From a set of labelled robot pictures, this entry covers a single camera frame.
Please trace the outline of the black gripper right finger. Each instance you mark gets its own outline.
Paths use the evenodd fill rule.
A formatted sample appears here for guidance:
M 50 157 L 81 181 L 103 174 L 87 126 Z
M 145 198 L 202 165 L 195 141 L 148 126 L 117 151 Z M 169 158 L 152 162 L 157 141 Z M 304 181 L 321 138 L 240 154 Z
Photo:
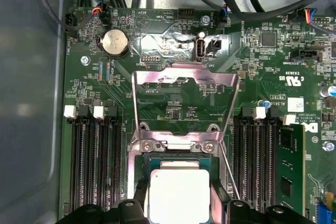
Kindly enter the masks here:
M 219 179 L 210 181 L 210 213 L 214 223 L 309 223 L 310 220 L 281 205 L 258 212 L 248 203 L 230 199 Z

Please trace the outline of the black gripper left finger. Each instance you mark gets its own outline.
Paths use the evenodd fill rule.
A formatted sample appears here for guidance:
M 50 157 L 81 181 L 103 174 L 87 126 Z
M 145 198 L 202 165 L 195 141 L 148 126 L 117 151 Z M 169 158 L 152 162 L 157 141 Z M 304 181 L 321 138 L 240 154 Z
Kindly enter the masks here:
M 148 223 L 144 215 L 145 194 L 148 188 L 148 180 L 138 182 L 132 199 L 125 199 L 119 204 L 104 212 L 98 205 L 83 205 L 69 213 L 58 223 Z

